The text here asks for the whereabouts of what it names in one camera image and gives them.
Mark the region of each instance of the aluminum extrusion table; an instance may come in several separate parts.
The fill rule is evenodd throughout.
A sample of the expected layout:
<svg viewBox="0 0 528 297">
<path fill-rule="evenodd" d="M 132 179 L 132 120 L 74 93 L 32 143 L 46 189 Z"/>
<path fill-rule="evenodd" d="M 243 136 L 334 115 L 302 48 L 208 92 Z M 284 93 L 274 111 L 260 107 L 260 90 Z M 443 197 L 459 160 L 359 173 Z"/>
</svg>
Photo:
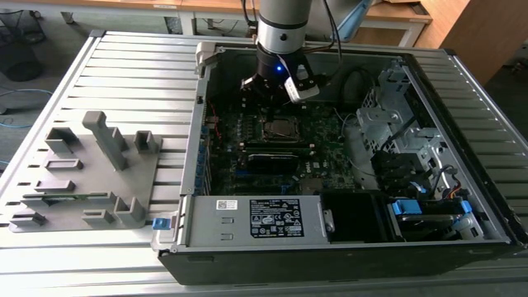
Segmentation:
<svg viewBox="0 0 528 297">
<path fill-rule="evenodd" d="M 243 38 L 140 33 L 92 34 L 0 179 L 0 288 L 18 295 L 279 295 L 432 285 L 526 282 L 526 253 L 474 263 L 436 276 L 356 282 L 256 286 L 182 286 L 151 249 L 151 227 L 138 230 L 11 233 L 16 193 L 35 174 L 51 127 L 83 132 L 87 110 L 106 112 L 123 134 L 148 129 L 164 137 L 148 220 L 179 203 L 187 134 L 196 97 L 195 50 L 202 41 L 250 43 Z M 528 145 L 456 56 L 442 50 L 352 46 L 412 53 L 460 125 L 476 154 L 519 215 L 528 213 Z"/>
</svg>

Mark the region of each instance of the floor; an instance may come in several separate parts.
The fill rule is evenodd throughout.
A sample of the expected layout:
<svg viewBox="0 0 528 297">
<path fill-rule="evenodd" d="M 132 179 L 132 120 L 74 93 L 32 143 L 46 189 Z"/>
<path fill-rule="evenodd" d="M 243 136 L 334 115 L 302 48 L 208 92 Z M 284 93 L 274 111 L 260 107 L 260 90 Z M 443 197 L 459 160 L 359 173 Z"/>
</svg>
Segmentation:
<svg viewBox="0 0 528 297">
<path fill-rule="evenodd" d="M 44 63 L 43 76 L 26 83 L 14 83 L 0 74 L 0 88 L 40 88 L 54 91 L 60 83 L 68 66 L 82 48 L 87 36 L 94 29 L 114 31 L 167 33 L 166 22 L 160 17 L 131 17 L 120 15 L 75 14 L 76 24 L 67 25 L 58 13 L 43 13 L 42 26 L 48 40 L 34 47 L 39 60 Z M 198 31 L 208 35 L 243 37 L 246 24 L 224 21 L 216 24 L 218 30 L 208 30 L 204 20 L 198 20 Z M 523 112 L 527 106 L 528 71 L 512 76 L 507 69 L 499 71 L 487 85 L 487 90 L 495 98 L 522 133 L 528 136 L 528 118 Z M 31 124 L 47 104 L 48 96 L 43 93 L 16 93 L 0 97 L 0 103 L 10 108 L 10 114 L 0 115 L 0 123 L 12 125 Z M 30 129 L 10 129 L 0 127 L 0 161 L 10 161 Z M 442 288 L 414 288 L 392 291 L 359 291 L 354 296 L 520 296 L 526 283 L 479 286 L 444 286 Z"/>
</svg>

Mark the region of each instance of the circuit board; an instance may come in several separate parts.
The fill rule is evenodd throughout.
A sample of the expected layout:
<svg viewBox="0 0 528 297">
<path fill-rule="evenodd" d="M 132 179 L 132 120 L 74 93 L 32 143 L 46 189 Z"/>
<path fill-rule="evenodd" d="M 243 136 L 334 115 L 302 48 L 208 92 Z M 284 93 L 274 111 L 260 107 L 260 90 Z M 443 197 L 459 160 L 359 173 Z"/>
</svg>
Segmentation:
<svg viewBox="0 0 528 297">
<path fill-rule="evenodd" d="M 334 107 L 210 102 L 206 123 L 211 195 L 314 195 L 355 188 Z"/>
</svg>

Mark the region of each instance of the wooden desk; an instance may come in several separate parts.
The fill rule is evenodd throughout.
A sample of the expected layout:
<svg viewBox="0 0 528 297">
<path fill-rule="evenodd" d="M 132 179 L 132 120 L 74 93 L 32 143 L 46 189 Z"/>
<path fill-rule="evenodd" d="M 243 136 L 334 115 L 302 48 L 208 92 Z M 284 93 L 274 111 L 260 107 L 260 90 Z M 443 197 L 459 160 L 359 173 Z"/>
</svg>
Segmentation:
<svg viewBox="0 0 528 297">
<path fill-rule="evenodd" d="M 260 8 L 260 0 L 255 1 L 256 10 Z M 194 35 L 195 19 L 232 19 L 243 20 L 240 0 L 183 0 L 179 6 L 183 33 Z M 248 13 L 252 16 L 251 1 L 248 1 Z M 392 38 L 394 29 L 402 30 L 403 34 L 395 34 L 399 40 L 395 45 L 414 46 L 424 26 L 431 23 L 428 15 L 415 13 L 407 4 L 380 3 L 371 7 L 358 37 L 352 42 L 382 44 L 379 38 Z M 378 29 L 392 29 L 379 32 Z"/>
<path fill-rule="evenodd" d="M 0 0 L 0 9 L 179 17 L 186 35 L 196 33 L 196 19 L 244 19 L 240 0 Z M 400 38 L 396 44 L 414 46 L 431 21 L 428 15 L 415 14 L 406 4 L 380 3 L 371 7 L 362 27 L 402 30 L 404 33 L 400 36 L 396 34 Z M 364 31 L 359 33 L 359 39 L 372 43 L 363 36 L 374 35 Z"/>
</svg>

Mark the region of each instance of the cable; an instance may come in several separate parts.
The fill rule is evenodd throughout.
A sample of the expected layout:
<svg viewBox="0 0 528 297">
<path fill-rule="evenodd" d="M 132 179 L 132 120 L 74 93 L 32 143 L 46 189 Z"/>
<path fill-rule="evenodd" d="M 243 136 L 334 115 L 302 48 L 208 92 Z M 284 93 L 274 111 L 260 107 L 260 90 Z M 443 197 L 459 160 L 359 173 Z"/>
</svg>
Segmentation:
<svg viewBox="0 0 528 297">
<path fill-rule="evenodd" d="M 247 3 L 247 0 L 242 0 L 242 10 L 243 10 L 243 12 L 244 12 L 244 20 L 246 20 L 246 23 L 248 23 L 248 26 L 255 26 L 255 24 L 256 24 L 256 17 L 255 17 L 255 20 L 250 20 L 250 17 L 248 17 L 248 9 L 247 9 L 247 7 L 246 7 L 246 3 Z"/>
<path fill-rule="evenodd" d="M 370 80 L 372 88 L 376 88 L 378 83 L 376 83 L 376 78 L 374 77 L 372 73 L 366 68 L 363 68 L 363 66 L 351 68 L 347 71 L 346 75 L 343 76 L 342 84 L 340 84 L 340 87 L 339 87 L 338 108 L 342 108 L 343 105 L 346 104 L 346 87 L 347 87 L 348 79 L 350 79 L 350 77 L 352 76 L 354 73 L 359 73 L 360 74 L 362 79 L 363 79 L 364 82 L 367 82 Z"/>
<path fill-rule="evenodd" d="M 32 127 L 34 125 L 14 126 L 14 125 L 7 125 L 7 124 L 0 123 L 0 126 L 2 126 L 2 127 L 6 127 L 6 128 L 30 128 L 30 127 Z"/>
<path fill-rule="evenodd" d="M 334 32 L 334 23 L 332 23 L 332 19 L 331 18 L 328 18 L 328 21 L 331 22 L 330 23 L 330 29 L 331 29 L 331 31 Z M 304 50 L 304 53 L 306 54 L 310 54 L 310 53 L 315 53 L 315 52 L 318 52 L 318 51 L 326 51 L 326 50 L 328 50 L 328 49 L 331 49 L 332 47 L 334 47 L 334 44 L 335 44 L 335 38 L 331 38 L 332 40 L 331 40 L 331 42 L 330 42 L 330 45 L 326 45 L 326 46 L 320 46 L 320 47 L 318 47 L 318 48 L 307 48 L 306 50 Z"/>
<path fill-rule="evenodd" d="M 463 184 L 460 182 L 460 180 L 456 178 L 456 176 L 452 174 L 451 178 L 454 179 L 454 181 L 456 181 L 456 186 L 454 187 L 454 189 L 450 191 L 450 193 L 447 194 L 446 197 L 454 199 L 455 198 L 455 194 L 456 192 L 463 188 Z"/>
<path fill-rule="evenodd" d="M 370 176 L 374 176 L 374 177 L 376 177 L 376 175 L 375 174 L 372 174 L 372 173 L 368 173 L 368 172 L 366 172 L 362 168 L 359 168 L 358 167 L 358 165 L 356 164 L 354 164 L 354 162 L 352 162 L 352 160 L 351 159 L 348 159 L 348 162 L 352 164 L 352 166 L 362 172 L 362 173 L 364 173 L 366 175 L 370 175 Z"/>
<path fill-rule="evenodd" d="M 254 17 L 255 17 L 255 22 L 256 22 L 256 8 L 255 8 L 255 0 L 251 0 L 251 7 L 254 9 Z"/>
<path fill-rule="evenodd" d="M 346 119 L 343 119 L 342 116 L 339 115 L 339 112 L 338 112 L 338 109 L 336 109 L 336 108 L 334 109 L 334 111 L 336 112 L 338 118 L 339 118 L 339 119 L 342 120 L 342 122 L 343 122 L 343 126 L 342 126 L 342 136 L 344 136 L 343 131 L 346 130 L 347 119 L 348 119 L 350 116 L 354 116 L 354 117 L 356 117 L 356 118 L 358 118 L 358 116 L 356 116 L 354 113 L 350 113 L 350 114 L 346 116 Z"/>
<path fill-rule="evenodd" d="M 407 123 L 402 126 L 402 128 L 396 131 L 396 133 L 386 140 L 386 142 L 382 144 L 382 147 L 379 150 L 384 150 L 386 146 L 391 144 L 391 142 L 398 139 L 402 134 L 406 132 L 406 130 L 411 127 L 412 123 L 416 121 L 416 117 L 412 117 Z"/>
<path fill-rule="evenodd" d="M 4 89 L 8 90 L 8 91 L 15 91 L 15 89 L 7 88 L 7 87 L 4 87 L 3 85 L 0 85 L 0 88 L 4 88 Z"/>
<path fill-rule="evenodd" d="M 214 24 L 222 24 L 224 21 L 226 21 L 226 19 L 222 20 L 222 21 L 219 21 L 219 22 L 215 22 L 214 19 L 211 20 L 211 22 L 212 22 Z"/>
<path fill-rule="evenodd" d="M 0 94 L 0 97 L 2 97 L 2 96 L 6 96 L 6 95 L 10 95 L 10 94 L 12 94 L 12 93 L 16 93 L 16 92 L 42 92 L 42 93 L 48 94 L 50 96 L 52 96 L 52 94 L 54 94 L 52 92 L 46 91 L 46 90 L 40 90 L 39 88 L 23 88 L 23 89 L 20 89 L 20 90 L 11 90 L 11 91 L 8 91 L 8 92 Z"/>
<path fill-rule="evenodd" d="M 440 177 L 442 177 L 444 171 L 448 170 L 450 168 L 455 169 L 454 165 L 448 164 L 448 165 L 446 165 L 444 167 L 440 168 L 439 174 L 436 175 L 435 180 L 432 182 L 430 197 L 435 196 L 435 189 L 439 186 Z"/>
<path fill-rule="evenodd" d="M 238 24 L 239 24 L 239 21 L 235 22 L 235 25 L 232 26 L 231 30 L 228 32 L 223 33 L 222 35 L 226 36 L 227 34 L 230 34 L 235 30 L 235 27 L 238 26 Z"/>
<path fill-rule="evenodd" d="M 334 15 L 332 15 L 332 11 L 331 11 L 331 7 L 328 6 L 328 1 L 323 0 L 324 2 L 324 7 L 328 13 L 328 18 L 331 19 L 331 23 L 332 23 L 332 28 L 334 28 L 334 39 L 338 39 L 338 55 L 339 55 L 339 65 L 338 65 L 338 69 L 335 71 L 335 73 L 330 76 L 330 79 L 334 78 L 334 76 L 336 76 L 339 69 L 342 68 L 343 65 L 343 52 L 342 52 L 342 38 L 339 37 L 339 30 L 338 30 L 338 25 L 336 25 L 336 20 L 334 19 Z"/>
</svg>

